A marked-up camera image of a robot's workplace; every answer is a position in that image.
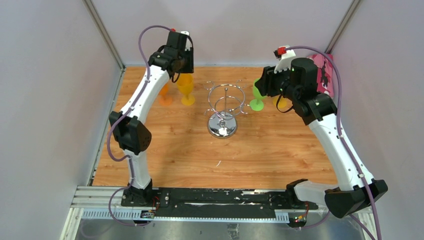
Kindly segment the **yellow wine glass front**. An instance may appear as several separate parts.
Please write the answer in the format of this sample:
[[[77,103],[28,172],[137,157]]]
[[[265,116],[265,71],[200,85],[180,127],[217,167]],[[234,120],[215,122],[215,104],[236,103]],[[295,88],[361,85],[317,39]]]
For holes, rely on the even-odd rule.
[[[176,82],[179,92],[182,94],[181,103],[185,106],[191,106],[195,103],[195,97],[192,95],[194,89],[194,78],[191,74],[182,73]]]

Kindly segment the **yellow wine glass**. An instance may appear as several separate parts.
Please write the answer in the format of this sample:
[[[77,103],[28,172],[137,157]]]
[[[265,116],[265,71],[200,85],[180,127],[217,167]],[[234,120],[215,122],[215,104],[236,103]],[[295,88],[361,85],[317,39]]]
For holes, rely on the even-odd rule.
[[[194,78],[191,74],[182,73],[176,82],[179,92],[182,94],[181,103],[185,106],[191,106],[195,103],[195,97],[192,95],[194,89]]]
[[[272,98],[272,103],[274,107],[278,107],[278,109],[280,110],[284,110],[287,108],[287,100],[284,97],[281,97],[281,99],[279,100],[279,96],[275,96]]]

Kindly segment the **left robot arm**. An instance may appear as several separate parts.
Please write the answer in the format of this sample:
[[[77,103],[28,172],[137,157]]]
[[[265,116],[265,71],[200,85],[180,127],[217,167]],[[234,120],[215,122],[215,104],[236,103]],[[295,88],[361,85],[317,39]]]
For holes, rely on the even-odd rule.
[[[145,73],[129,101],[120,111],[109,114],[106,147],[113,161],[128,164],[129,180],[122,189],[122,205],[146,207],[155,196],[146,153],[152,133],[145,122],[156,97],[169,80],[176,82],[180,74],[194,72],[194,43],[188,31],[169,29],[166,43],[150,57],[146,57],[141,47],[139,51]]]

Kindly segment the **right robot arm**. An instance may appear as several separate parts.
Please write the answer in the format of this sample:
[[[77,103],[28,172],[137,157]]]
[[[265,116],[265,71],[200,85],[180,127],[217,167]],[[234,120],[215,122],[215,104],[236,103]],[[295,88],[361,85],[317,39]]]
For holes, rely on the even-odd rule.
[[[286,204],[298,209],[305,202],[323,205],[337,218],[344,218],[372,206],[387,191],[364,166],[341,125],[333,99],[318,91],[318,67],[305,57],[289,61],[286,69],[266,66],[254,83],[263,97],[287,98],[292,109],[322,145],[337,184],[328,185],[302,178],[286,186]]]

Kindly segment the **orange wine glass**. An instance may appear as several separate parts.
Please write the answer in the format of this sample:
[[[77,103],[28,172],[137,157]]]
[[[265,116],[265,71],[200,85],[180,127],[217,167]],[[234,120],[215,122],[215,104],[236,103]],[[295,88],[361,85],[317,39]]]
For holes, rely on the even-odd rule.
[[[158,102],[161,106],[170,106],[173,103],[173,98],[169,95],[169,84],[166,83],[159,92]]]

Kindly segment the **green wine glass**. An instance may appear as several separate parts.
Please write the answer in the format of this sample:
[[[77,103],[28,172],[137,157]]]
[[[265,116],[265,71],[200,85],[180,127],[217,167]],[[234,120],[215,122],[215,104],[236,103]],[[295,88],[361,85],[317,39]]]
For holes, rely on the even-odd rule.
[[[252,85],[253,99],[249,102],[249,106],[251,107],[251,109],[256,112],[263,110],[264,108],[263,100],[266,98],[265,96],[261,95],[259,89],[256,87],[256,82],[259,80],[260,79],[257,78],[253,82],[253,85]]]

